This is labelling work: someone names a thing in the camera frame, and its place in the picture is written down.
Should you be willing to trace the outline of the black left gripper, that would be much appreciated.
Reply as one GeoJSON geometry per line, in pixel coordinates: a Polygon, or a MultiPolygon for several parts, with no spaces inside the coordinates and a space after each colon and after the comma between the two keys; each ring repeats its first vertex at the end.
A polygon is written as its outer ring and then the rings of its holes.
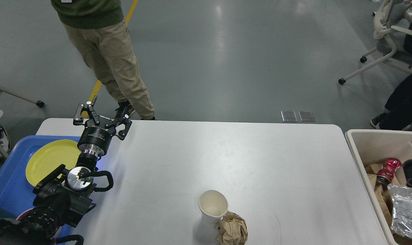
{"type": "Polygon", "coordinates": [[[85,126],[77,148],[81,152],[92,154],[96,157],[106,155],[113,137],[123,141],[131,127],[129,120],[131,108],[119,107],[116,110],[115,118],[106,120],[106,129],[92,126],[99,126],[100,119],[94,110],[97,96],[91,101],[80,103],[73,117],[74,126],[85,126]]]}

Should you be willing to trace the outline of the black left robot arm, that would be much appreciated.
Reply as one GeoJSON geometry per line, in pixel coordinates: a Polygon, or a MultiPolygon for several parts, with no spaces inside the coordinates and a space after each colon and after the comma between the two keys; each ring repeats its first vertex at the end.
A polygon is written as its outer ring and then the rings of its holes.
{"type": "Polygon", "coordinates": [[[106,155],[113,137],[125,139],[132,122],[124,109],[116,119],[99,116],[94,110],[97,96],[79,104],[73,125],[84,130],[77,143],[80,154],[76,165],[67,169],[60,164],[33,189],[33,208],[20,220],[0,220],[0,245],[55,245],[75,241],[84,243],[81,235],[55,237],[63,225],[76,227],[96,204],[93,192],[109,191],[114,186],[109,171],[99,170],[97,162],[106,155]]]}

